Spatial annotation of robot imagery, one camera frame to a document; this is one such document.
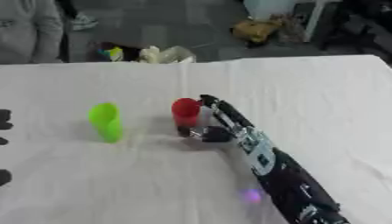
white tablecloth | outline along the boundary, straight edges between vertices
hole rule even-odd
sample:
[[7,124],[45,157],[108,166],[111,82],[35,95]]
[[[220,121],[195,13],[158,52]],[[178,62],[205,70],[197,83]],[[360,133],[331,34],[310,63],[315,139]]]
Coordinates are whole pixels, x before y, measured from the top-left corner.
[[[199,94],[235,105],[352,223],[392,223],[392,72],[373,56],[0,66],[0,108],[15,125],[0,131],[0,168],[14,178],[0,188],[0,223],[285,223],[269,199],[241,200],[225,153],[176,136],[172,102]],[[120,143],[87,122],[100,102],[121,110]]]

shoe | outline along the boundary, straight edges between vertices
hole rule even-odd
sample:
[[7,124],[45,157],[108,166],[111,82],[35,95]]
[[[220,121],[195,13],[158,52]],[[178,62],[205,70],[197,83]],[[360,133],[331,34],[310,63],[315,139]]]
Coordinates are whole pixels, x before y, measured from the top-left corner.
[[98,25],[98,20],[94,17],[89,17],[83,12],[78,13],[76,18],[71,21],[72,24],[72,30],[77,32],[77,31],[82,31],[86,29],[91,29],[95,26]]

bag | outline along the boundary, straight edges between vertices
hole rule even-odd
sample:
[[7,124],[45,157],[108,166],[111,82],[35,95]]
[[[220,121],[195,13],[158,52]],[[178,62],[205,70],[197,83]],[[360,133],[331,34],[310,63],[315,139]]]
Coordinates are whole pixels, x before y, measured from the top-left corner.
[[282,17],[271,17],[267,21],[244,20],[236,24],[231,32],[238,39],[243,39],[250,44],[262,45],[268,41],[269,36],[277,32],[284,23]]

colorful object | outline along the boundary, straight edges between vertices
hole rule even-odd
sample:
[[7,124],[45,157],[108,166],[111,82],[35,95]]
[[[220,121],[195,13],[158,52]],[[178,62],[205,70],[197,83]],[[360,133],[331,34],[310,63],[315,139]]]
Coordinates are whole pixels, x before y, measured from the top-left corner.
[[113,103],[102,103],[91,108],[88,120],[108,143],[115,143],[123,137],[120,113]]
[[248,189],[243,193],[243,198],[250,203],[260,203],[262,201],[262,194],[257,189]]
[[123,49],[118,46],[109,50],[98,49],[98,53],[110,61],[123,61],[124,59]]
[[190,98],[178,99],[171,106],[173,119],[177,126],[194,127],[200,112],[200,103]]

floor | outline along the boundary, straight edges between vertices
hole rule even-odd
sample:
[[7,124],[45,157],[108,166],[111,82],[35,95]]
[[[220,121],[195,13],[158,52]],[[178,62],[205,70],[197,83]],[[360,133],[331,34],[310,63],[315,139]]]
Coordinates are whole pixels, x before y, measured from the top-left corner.
[[316,56],[314,45],[270,44],[249,50],[228,29],[248,16],[237,0],[74,0],[77,8],[97,17],[89,31],[70,34],[72,62],[87,61],[94,43],[125,46],[184,46],[199,62],[253,57]]

